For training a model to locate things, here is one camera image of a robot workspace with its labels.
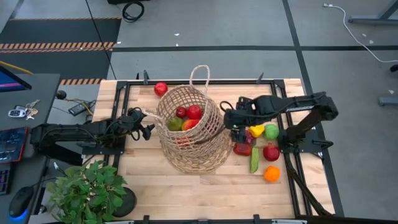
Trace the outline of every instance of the computer mouse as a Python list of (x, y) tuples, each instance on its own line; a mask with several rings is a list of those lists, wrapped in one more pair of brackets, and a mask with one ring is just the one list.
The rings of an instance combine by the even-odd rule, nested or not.
[(21, 216), (27, 209), (33, 196), (33, 187), (23, 187), (18, 190), (8, 208), (12, 218)]

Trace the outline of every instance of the hazard tape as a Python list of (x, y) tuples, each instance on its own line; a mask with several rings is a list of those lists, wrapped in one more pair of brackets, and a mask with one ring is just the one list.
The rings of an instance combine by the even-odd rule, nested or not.
[(64, 79), (61, 81), (60, 85), (95, 85), (100, 84), (105, 78), (74, 78), (74, 79)]
[(81, 52), (93, 50), (113, 51), (114, 42), (70, 42), (70, 43), (23, 43), (0, 44), (0, 54), (11, 53), (48, 53), (48, 52)]
[[(16, 19), (10, 19), (10, 21), (46, 21), (46, 20), (56, 20), (56, 21), (61, 21), (61, 20), (88, 20), (91, 19), (90, 17), (77, 17), (77, 18), (30, 18), (30, 19), (24, 19), (24, 18), (16, 18)], [(122, 19), (121, 17), (94, 17), (94, 19)]]

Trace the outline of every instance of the wicker basket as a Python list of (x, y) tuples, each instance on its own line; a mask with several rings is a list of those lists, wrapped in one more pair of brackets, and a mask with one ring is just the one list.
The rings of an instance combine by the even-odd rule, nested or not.
[[(193, 74), (202, 67), (208, 72), (204, 92), (192, 85)], [(206, 94), (209, 81), (209, 67), (199, 65), (193, 69), (189, 85), (180, 85), (169, 90), (160, 100), (155, 113), (146, 111), (155, 118), (156, 130), (166, 158), (176, 169), (186, 174), (205, 174), (215, 170), (225, 162), (232, 149), (229, 131), (224, 130), (214, 137), (224, 125), (220, 109)], [(188, 108), (191, 105), (198, 105), (202, 109), (199, 123), (187, 131), (169, 131), (167, 122), (175, 116), (177, 107)]]

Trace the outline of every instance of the potted plant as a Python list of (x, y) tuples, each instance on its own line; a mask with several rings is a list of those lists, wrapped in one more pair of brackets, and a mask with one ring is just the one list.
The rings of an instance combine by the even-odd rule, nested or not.
[(129, 214), (136, 206), (134, 192), (122, 186), (127, 182), (116, 174), (116, 168), (103, 166), (103, 161), (70, 167), (65, 175), (46, 185), (52, 193), (49, 212), (57, 207), (52, 216), (60, 222), (101, 224)]

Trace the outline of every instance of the wooden tabletop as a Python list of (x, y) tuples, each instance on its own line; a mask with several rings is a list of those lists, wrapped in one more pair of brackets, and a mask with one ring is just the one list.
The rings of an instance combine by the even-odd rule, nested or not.
[[(116, 82), (101, 82), (93, 121), (110, 118)], [(300, 79), (285, 79), (285, 86), (287, 96), (303, 95)], [(270, 94), (269, 85), (209, 85), (208, 89), (208, 95), (217, 104), (226, 100), (234, 105), (239, 96), (255, 98)], [(118, 116), (121, 114), (123, 96), (121, 94)], [(132, 86), (128, 107), (155, 109), (159, 100), (153, 86)], [(293, 122), (300, 122), (306, 114), (303, 111), (292, 113)], [(286, 128), (285, 116), (282, 117)], [(152, 122), (152, 118), (146, 117), (143, 124)], [(269, 123), (277, 124), (276, 119)], [(259, 149), (266, 144), (263, 138), (257, 139), (256, 146)], [(96, 156), (95, 159), (102, 160), (103, 156)], [(308, 153), (302, 153), (301, 159), (308, 188), (324, 208), (333, 213), (321, 159)], [(263, 178), (264, 170), (270, 165), (277, 166), (281, 171), (279, 181), (274, 184)], [(232, 152), (214, 172), (187, 175), (169, 164), (163, 155), (159, 136), (153, 130), (149, 141), (127, 138), (118, 174), (125, 178), (128, 187), (137, 195), (137, 207), (122, 220), (142, 220), (144, 215), (150, 215), (151, 220), (252, 219), (254, 214), (259, 214), (260, 218), (294, 218), (283, 156), (275, 162), (266, 161), (260, 156), (258, 171), (250, 174), (249, 157)], [(304, 214), (302, 194), (299, 187), (296, 186), (296, 189), (300, 211)]]

